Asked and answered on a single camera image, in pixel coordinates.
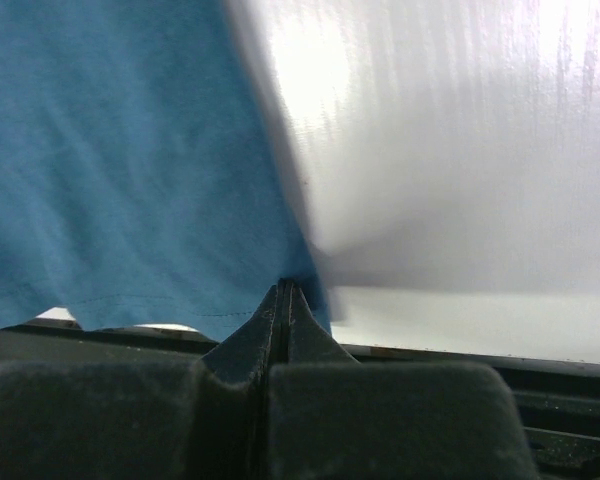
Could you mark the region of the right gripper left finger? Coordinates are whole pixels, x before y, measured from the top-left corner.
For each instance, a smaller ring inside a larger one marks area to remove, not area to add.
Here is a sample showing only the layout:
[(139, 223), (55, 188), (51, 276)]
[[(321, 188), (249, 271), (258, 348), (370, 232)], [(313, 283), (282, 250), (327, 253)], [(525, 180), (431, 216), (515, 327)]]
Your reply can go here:
[(283, 295), (195, 361), (0, 365), (0, 479), (254, 479)]

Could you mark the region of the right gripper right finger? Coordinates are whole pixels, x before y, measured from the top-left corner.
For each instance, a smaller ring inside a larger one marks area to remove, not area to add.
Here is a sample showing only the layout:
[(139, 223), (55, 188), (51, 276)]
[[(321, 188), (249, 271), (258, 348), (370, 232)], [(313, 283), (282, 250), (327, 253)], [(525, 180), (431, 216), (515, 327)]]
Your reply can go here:
[(282, 286), (284, 362), (268, 380), (272, 479), (534, 479), (513, 394), (475, 362), (353, 359)]

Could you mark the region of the teal blue t shirt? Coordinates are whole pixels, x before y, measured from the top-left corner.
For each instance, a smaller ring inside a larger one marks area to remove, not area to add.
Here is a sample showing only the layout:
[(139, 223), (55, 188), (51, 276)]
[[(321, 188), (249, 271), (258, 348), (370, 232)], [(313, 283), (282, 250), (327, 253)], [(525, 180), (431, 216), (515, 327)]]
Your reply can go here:
[(0, 1), (0, 329), (221, 341), (280, 279), (324, 289), (219, 1)]

